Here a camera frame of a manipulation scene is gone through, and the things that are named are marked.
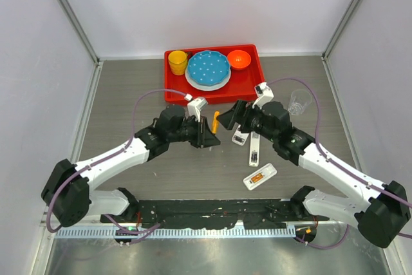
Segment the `yellow handle screwdriver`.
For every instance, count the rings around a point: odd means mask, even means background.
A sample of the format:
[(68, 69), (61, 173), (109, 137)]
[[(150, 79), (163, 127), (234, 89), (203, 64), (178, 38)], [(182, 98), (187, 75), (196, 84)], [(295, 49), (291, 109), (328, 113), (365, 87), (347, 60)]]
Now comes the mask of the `yellow handle screwdriver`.
[(212, 133), (216, 134), (219, 126), (218, 116), (220, 115), (219, 111), (214, 112), (213, 121), (212, 121)]

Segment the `slim white remote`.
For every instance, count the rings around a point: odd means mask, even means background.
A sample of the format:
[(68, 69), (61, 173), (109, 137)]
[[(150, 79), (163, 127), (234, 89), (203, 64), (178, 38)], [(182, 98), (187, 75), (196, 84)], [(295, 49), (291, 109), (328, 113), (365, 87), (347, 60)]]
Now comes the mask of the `slim white remote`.
[(249, 161), (250, 167), (257, 167), (259, 165), (259, 149), (260, 149), (260, 135), (255, 132), (250, 134), (250, 149)]

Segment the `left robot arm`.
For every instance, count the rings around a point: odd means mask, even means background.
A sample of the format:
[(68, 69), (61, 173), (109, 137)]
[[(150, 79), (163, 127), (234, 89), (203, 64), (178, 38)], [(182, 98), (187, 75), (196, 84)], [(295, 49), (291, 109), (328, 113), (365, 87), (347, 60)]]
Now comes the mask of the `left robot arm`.
[(96, 215), (103, 222), (135, 221), (139, 204), (127, 189), (100, 191), (98, 187), (123, 171), (160, 156), (175, 142), (188, 142), (195, 148), (220, 144), (206, 117), (187, 117), (183, 107), (168, 106), (150, 126), (120, 146), (76, 164), (67, 159), (58, 162), (41, 193), (48, 206), (46, 219), (56, 217), (61, 227), (71, 227)]

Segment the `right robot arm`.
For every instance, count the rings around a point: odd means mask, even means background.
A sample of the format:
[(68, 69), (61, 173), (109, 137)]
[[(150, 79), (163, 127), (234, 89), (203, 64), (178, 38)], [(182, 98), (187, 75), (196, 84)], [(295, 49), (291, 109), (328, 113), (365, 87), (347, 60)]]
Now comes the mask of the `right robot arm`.
[(225, 129), (239, 124), (242, 132), (254, 132), (271, 141), (281, 158), (316, 174), (345, 195), (341, 198), (305, 187), (290, 205), (294, 218), (305, 220), (315, 215), (346, 223), (380, 248), (388, 247), (410, 220), (411, 204), (403, 185), (365, 175), (331, 154), (314, 137), (292, 125), (280, 102), (258, 107), (239, 100), (217, 120)]

